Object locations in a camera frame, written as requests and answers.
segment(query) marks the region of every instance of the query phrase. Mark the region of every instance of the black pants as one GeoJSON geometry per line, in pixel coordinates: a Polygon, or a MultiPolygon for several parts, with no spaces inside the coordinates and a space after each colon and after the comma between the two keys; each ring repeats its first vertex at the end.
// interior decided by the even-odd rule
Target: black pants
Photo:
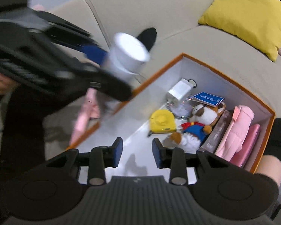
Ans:
{"type": "Polygon", "coordinates": [[[18,87],[8,103],[1,140],[0,160],[19,175],[45,161],[43,119],[85,95],[77,91],[60,100],[25,86],[18,87]]]}

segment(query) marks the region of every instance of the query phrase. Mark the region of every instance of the plush toy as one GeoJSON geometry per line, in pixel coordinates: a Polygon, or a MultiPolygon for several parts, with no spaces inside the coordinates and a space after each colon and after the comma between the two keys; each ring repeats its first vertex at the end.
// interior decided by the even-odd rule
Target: plush toy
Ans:
{"type": "Polygon", "coordinates": [[[216,107],[203,104],[195,106],[189,119],[190,122],[182,124],[179,131],[170,135],[170,140],[186,153],[196,153],[225,108],[226,105],[223,102],[216,107]]]}

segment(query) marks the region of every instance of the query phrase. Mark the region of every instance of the yellow pillow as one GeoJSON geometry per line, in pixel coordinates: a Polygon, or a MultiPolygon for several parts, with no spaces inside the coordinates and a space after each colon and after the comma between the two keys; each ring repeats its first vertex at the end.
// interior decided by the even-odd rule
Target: yellow pillow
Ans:
{"type": "Polygon", "coordinates": [[[277,59],[281,48],[279,0],[214,0],[198,23],[236,35],[273,62],[277,59]]]}

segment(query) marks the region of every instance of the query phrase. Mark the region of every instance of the ridged black surface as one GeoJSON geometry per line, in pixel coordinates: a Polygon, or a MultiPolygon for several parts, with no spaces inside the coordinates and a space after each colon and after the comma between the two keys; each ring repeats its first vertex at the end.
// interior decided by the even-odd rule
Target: ridged black surface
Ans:
{"type": "Polygon", "coordinates": [[[61,217],[39,222],[22,221],[10,217],[4,224],[270,225],[273,222],[265,215],[243,222],[218,218],[204,211],[195,202],[186,187],[168,184],[163,176],[158,176],[113,177],[107,185],[89,188],[81,202],[72,211],[61,217]]]}

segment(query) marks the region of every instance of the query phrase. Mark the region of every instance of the human hand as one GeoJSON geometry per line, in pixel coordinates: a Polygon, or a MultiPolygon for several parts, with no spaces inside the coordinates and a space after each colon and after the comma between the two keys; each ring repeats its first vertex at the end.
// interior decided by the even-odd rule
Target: human hand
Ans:
{"type": "Polygon", "coordinates": [[[10,78],[0,73],[0,96],[4,95],[6,92],[18,85],[19,84],[17,82],[11,80],[10,78]]]}

